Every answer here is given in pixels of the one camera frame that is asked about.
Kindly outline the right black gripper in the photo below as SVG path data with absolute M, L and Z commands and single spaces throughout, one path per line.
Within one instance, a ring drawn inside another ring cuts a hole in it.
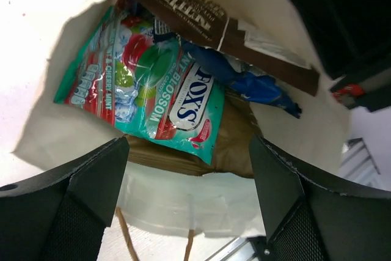
M 347 109 L 390 106 L 390 0 L 290 0 Z

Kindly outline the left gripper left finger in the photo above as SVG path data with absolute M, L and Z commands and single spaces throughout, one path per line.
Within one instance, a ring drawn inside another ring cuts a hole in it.
M 1 260 L 96 260 L 128 158 L 113 139 L 58 167 L 1 187 Z

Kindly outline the teal Fox's candy bag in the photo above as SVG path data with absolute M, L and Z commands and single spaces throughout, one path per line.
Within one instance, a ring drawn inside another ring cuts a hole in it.
M 109 7 L 71 62 L 54 97 L 116 129 L 211 163 L 224 89 L 180 42 L 153 38 L 153 24 Z

